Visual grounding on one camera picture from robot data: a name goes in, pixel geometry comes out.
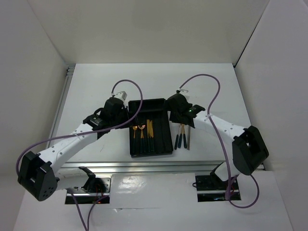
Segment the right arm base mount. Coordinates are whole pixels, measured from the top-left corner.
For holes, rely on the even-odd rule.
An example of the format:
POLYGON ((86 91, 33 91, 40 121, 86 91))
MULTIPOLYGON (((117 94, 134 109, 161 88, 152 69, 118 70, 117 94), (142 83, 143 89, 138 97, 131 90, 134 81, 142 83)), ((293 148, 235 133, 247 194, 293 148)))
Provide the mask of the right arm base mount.
POLYGON ((221 181, 212 175, 195 176, 192 186, 197 190, 198 202, 221 202, 225 201, 225 192, 228 181, 221 181))

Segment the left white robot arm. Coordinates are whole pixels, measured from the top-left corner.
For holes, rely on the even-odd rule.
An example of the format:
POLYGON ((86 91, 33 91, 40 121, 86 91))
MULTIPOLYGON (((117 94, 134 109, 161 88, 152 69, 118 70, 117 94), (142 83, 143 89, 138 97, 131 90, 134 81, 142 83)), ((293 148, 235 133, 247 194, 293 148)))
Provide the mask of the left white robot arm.
POLYGON ((23 154, 18 170, 18 183, 38 201, 48 199, 56 190, 81 188, 90 192, 101 184, 85 166, 61 171, 61 167, 86 146, 96 142, 112 129, 129 125, 127 107, 103 107, 86 117, 70 135, 58 137, 58 143, 38 152, 23 154))

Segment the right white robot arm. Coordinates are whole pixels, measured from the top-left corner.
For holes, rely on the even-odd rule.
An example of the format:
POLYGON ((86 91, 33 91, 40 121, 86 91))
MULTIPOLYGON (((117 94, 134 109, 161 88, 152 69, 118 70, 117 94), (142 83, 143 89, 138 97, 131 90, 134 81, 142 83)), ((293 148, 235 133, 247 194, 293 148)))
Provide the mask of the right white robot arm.
POLYGON ((185 110, 169 108, 170 121, 189 125, 217 136, 222 144, 231 145, 227 159, 219 164, 210 177, 212 187, 222 188, 229 178, 240 174, 251 175, 269 156, 269 151, 259 130, 244 128, 223 120, 205 108, 194 105, 185 110))

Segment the gold knife green handle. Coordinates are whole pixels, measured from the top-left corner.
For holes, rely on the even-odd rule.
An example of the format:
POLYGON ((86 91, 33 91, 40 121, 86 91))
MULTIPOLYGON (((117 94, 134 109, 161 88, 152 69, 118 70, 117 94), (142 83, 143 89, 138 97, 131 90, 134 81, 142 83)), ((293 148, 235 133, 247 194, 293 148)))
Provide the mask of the gold knife green handle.
POLYGON ((150 120, 146 120, 147 124, 147 145, 148 145, 148 153, 151 152, 151 140, 150 140, 150 120))
POLYGON ((151 152, 154 152, 154 131, 153 131, 153 121, 150 120, 150 140, 151 140, 151 152))

